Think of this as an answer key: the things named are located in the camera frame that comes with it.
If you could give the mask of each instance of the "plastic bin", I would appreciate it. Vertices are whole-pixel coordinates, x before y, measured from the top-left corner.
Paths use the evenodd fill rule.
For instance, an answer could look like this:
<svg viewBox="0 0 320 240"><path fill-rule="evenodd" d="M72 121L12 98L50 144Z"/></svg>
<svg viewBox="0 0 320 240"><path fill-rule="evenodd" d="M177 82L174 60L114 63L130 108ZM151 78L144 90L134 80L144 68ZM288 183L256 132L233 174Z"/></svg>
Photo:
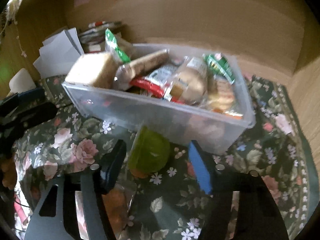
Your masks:
<svg viewBox="0 0 320 240"><path fill-rule="evenodd" d="M183 59L185 56L201 57L204 53L213 53L205 49L167 44L135 44L134 46L137 49L137 56L165 48L169 49L172 59ZM236 78L235 94L244 114L241 120L194 106L180 105L122 91L67 82L64 82L63 86L76 108L84 116L108 120L135 131L141 125L146 125L173 143L187 145L190 140L197 140L205 151L221 154L246 128L255 124L251 98L236 57L225 56Z"/></svg>

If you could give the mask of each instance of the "black cable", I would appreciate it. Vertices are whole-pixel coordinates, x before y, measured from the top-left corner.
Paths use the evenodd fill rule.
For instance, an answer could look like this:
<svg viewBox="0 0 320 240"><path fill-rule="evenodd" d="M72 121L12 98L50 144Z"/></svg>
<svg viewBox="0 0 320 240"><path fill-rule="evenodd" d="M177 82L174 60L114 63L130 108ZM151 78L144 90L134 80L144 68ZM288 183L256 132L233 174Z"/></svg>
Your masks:
<svg viewBox="0 0 320 240"><path fill-rule="evenodd" d="M18 230L18 231L20 231L20 232L24 232L24 233L25 233L25 231L23 231L23 230L20 230L20 229L17 229L17 228L15 228L15 230Z"/></svg>
<svg viewBox="0 0 320 240"><path fill-rule="evenodd" d="M15 203L19 204L20 206L26 207L26 208L30 208L28 206L22 205L21 203L19 203L18 201L15 200Z"/></svg>

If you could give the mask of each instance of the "green plastic object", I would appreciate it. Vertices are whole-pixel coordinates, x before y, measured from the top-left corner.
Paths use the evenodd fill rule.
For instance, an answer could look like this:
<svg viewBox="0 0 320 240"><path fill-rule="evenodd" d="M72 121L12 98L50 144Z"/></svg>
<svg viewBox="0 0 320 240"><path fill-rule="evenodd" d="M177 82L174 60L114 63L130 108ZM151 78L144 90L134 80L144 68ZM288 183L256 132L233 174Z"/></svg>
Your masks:
<svg viewBox="0 0 320 240"><path fill-rule="evenodd" d="M224 76L230 84L235 82L235 76L227 59L221 53L204 55L204 61L214 75Z"/></svg>
<svg viewBox="0 0 320 240"><path fill-rule="evenodd" d="M123 64L131 61L128 55L119 48L116 37L109 29L106 29L105 37L106 44L115 51L116 55L119 57Z"/></svg>
<svg viewBox="0 0 320 240"><path fill-rule="evenodd" d="M146 174L161 170L169 159L169 140L145 126L137 136L128 160L129 169L137 169Z"/></svg>

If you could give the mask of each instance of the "stack of paper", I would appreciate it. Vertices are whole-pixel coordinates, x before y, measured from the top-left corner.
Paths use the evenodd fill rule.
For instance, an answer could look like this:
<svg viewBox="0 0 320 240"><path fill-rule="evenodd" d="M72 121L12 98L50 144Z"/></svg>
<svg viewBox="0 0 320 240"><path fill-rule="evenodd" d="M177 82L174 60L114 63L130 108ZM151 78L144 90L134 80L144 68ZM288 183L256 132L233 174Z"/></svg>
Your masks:
<svg viewBox="0 0 320 240"><path fill-rule="evenodd" d="M84 54L76 28L63 30L42 43L40 57L33 63L41 78L68 74L76 60Z"/></svg>

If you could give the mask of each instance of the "metal bolt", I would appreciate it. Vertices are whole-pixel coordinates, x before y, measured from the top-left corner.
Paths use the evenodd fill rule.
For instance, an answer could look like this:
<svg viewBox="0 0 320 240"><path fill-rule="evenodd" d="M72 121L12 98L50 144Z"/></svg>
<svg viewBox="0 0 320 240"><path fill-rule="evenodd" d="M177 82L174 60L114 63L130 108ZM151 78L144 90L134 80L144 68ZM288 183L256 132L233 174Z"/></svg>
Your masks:
<svg viewBox="0 0 320 240"><path fill-rule="evenodd" d="M90 166L90 170L95 171L97 169L99 169L100 165L97 163L91 164Z"/></svg>
<svg viewBox="0 0 320 240"><path fill-rule="evenodd" d="M224 166L223 164L221 164L221 163L218 163L218 164L216 165L216 169L217 169L218 171L223 171L223 170L225 169L225 166Z"/></svg>
<svg viewBox="0 0 320 240"><path fill-rule="evenodd" d="M249 174L252 176L252 177L258 177L259 176L259 173L255 170L251 170L249 171Z"/></svg>

